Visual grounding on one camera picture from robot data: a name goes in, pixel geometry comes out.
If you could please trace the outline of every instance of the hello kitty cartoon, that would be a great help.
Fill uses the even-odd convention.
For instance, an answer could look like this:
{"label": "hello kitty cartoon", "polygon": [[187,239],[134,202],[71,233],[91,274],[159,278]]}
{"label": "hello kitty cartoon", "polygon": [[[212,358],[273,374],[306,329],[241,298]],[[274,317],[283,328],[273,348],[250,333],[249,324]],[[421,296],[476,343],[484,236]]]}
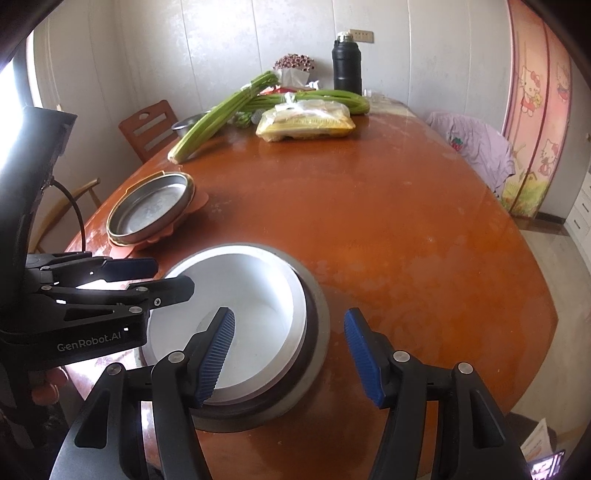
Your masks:
{"label": "hello kitty cartoon", "polygon": [[549,139],[546,140],[546,145],[542,149],[542,165],[538,171],[544,177],[550,177],[552,173],[552,165],[556,163],[556,158],[558,157],[558,143],[553,143]]}
{"label": "hello kitty cartoon", "polygon": [[570,97],[570,75],[566,67],[558,64],[556,73],[558,78],[558,96],[562,103],[567,103]]}
{"label": "hello kitty cartoon", "polygon": [[523,67],[520,78],[523,87],[523,98],[521,99],[521,111],[529,116],[534,116],[534,112],[542,105],[541,79],[533,70]]}

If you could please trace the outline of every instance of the pink cloth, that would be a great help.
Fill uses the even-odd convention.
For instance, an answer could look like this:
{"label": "pink cloth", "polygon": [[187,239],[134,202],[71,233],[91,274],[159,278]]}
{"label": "pink cloth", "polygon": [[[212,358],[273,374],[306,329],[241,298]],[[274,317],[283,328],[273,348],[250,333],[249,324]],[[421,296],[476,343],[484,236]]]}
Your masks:
{"label": "pink cloth", "polygon": [[427,124],[440,134],[497,196],[515,174],[511,144],[482,120],[456,113],[433,112]]}

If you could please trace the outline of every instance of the screw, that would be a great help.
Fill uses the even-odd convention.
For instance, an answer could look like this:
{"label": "screw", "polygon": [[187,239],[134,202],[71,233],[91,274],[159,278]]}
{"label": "screw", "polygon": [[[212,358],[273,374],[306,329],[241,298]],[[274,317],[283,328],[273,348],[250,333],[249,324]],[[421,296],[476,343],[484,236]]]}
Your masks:
{"label": "screw", "polygon": [[466,362],[462,362],[461,364],[459,364],[457,366],[457,369],[465,375],[470,375],[474,371],[472,366]]}
{"label": "screw", "polygon": [[107,367],[107,374],[109,375],[117,375],[121,372],[121,364],[110,364]]}
{"label": "screw", "polygon": [[184,353],[182,352],[173,352],[168,356],[168,361],[172,364],[177,364],[184,360]]}
{"label": "screw", "polygon": [[410,360],[410,355],[407,354],[404,350],[398,350],[397,352],[394,352],[393,357],[397,362],[400,362],[402,364]]}

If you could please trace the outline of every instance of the table surface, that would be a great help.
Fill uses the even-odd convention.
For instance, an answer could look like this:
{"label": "table surface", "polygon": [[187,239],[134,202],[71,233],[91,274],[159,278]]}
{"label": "table surface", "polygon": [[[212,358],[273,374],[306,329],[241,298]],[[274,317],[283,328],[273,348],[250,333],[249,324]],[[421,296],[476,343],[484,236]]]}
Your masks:
{"label": "table surface", "polygon": [[[87,223],[87,249],[109,255],[105,222],[126,188],[158,170],[181,170],[208,204],[140,252],[163,275],[217,244],[253,242],[301,261],[323,288],[330,340],[322,371],[287,414],[247,432],[199,432],[216,480],[366,479],[386,411],[365,397],[343,334],[347,308],[423,363],[478,370],[504,412],[544,360],[557,314],[540,269],[512,219],[463,158],[425,123],[396,115],[354,117],[346,138],[266,143],[226,127],[182,166],[159,152]],[[70,249],[79,249],[79,238]],[[137,351],[70,365],[82,395],[104,367],[139,366]],[[151,407],[143,409],[147,458],[159,464]],[[427,412],[421,473],[430,470],[437,424]]]}

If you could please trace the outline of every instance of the chair back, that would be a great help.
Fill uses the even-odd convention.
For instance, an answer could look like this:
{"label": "chair back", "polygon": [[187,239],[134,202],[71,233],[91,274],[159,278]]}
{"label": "chair back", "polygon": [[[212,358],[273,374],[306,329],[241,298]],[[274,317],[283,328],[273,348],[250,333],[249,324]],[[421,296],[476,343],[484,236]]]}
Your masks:
{"label": "chair back", "polygon": [[142,163],[146,163],[177,138],[177,134],[170,129],[177,121],[168,102],[161,100],[123,120],[119,124],[119,130]]}

